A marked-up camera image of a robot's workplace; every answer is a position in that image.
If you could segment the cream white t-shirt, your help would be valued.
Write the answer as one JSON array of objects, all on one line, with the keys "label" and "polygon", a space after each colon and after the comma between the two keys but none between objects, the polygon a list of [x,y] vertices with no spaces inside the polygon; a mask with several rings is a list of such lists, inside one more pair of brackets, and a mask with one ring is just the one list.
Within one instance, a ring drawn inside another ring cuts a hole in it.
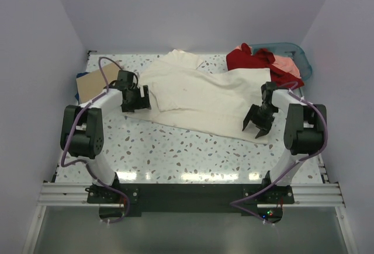
[{"label": "cream white t-shirt", "polygon": [[151,109],[127,113],[127,117],[166,126],[267,144],[257,137],[255,126],[243,129],[252,105],[260,105],[261,86],[271,80],[267,68],[239,68],[211,74],[199,70],[203,59],[173,50],[154,60],[140,73],[139,84],[147,85]]}]

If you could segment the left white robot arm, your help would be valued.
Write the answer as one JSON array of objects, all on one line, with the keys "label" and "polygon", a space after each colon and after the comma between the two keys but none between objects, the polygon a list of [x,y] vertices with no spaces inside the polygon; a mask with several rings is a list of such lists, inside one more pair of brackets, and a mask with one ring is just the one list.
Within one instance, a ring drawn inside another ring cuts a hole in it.
[{"label": "left white robot arm", "polygon": [[151,108],[148,86],[139,86],[138,76],[133,72],[119,71],[117,79],[107,82],[99,95],[80,105],[67,106],[60,137],[60,166],[84,164],[93,184],[102,186],[100,195],[108,203],[120,199],[121,188],[113,183],[116,172],[102,152],[103,118],[117,108],[123,113]]}]

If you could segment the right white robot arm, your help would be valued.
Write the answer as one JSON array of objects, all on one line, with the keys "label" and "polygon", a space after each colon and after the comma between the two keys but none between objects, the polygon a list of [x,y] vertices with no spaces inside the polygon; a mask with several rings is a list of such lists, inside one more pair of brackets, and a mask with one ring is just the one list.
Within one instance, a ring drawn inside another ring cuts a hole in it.
[{"label": "right white robot arm", "polygon": [[261,86],[262,104],[252,105],[243,120],[243,129],[252,123],[259,132],[256,138],[267,135],[274,114],[286,115],[283,151],[278,163],[266,174],[260,189],[263,201],[274,203],[281,196],[281,186],[289,186],[301,165],[319,155],[327,146],[327,109],[297,96],[292,90],[278,87],[274,82]]}]

